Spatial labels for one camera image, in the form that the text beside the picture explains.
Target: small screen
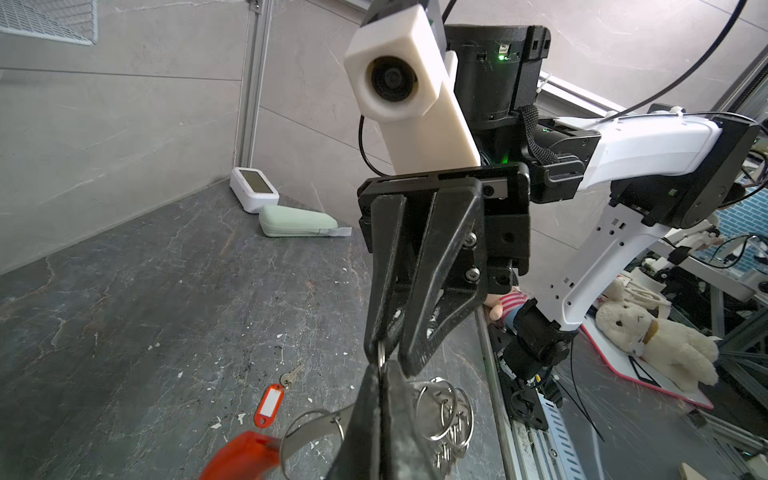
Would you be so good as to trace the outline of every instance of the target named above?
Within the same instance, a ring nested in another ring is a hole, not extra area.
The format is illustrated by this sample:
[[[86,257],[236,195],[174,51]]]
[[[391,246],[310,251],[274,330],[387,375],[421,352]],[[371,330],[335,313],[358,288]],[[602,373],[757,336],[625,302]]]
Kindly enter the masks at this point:
[[[269,185],[266,184],[264,179],[259,175],[259,172],[253,170],[240,170],[243,174],[243,178],[248,182],[250,189],[256,194],[271,194],[272,190]]]

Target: white box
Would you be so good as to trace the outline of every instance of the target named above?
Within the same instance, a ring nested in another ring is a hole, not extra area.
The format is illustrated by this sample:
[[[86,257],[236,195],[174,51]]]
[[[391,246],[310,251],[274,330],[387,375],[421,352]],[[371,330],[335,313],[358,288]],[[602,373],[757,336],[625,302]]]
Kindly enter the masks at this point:
[[[230,175],[230,188],[249,214],[258,214],[264,205],[274,204],[280,199],[275,187],[256,168],[235,167]]]

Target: orange key tag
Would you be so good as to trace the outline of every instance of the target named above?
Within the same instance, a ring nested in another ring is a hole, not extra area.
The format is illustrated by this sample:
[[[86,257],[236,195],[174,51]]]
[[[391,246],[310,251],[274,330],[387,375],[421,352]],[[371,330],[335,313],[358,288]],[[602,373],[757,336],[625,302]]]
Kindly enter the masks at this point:
[[[264,397],[261,399],[261,405],[259,405],[256,415],[253,416],[253,423],[260,429],[272,425],[272,422],[277,418],[277,411],[280,410],[280,404],[283,403],[283,397],[285,396],[286,389],[279,383],[270,385],[264,393]]]

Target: plush toy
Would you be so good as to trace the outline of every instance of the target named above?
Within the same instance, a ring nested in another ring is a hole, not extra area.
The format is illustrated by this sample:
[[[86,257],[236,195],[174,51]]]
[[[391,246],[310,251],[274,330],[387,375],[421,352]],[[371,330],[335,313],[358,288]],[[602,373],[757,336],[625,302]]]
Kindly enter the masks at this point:
[[[488,317],[492,322],[504,323],[507,328],[512,328],[515,315],[527,301],[528,295],[513,286],[510,292],[504,295],[489,293],[485,298],[485,305],[491,308]]]
[[[624,298],[624,286],[615,280],[604,295],[595,322],[611,342],[627,353],[641,356],[680,390],[695,392],[698,382],[714,385],[717,372],[717,337],[667,319],[654,318],[645,308]]]

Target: black strap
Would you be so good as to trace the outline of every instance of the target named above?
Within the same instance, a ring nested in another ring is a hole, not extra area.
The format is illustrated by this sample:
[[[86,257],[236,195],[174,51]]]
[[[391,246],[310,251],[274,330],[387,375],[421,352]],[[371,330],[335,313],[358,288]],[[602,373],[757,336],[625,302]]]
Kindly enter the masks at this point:
[[[523,105],[518,108],[518,112],[520,112],[520,116],[523,119],[525,143],[528,146],[528,153],[531,157],[542,165],[559,164],[558,156],[553,151],[537,145],[536,140],[534,140],[534,132],[536,124],[538,124],[538,108],[533,105]]]

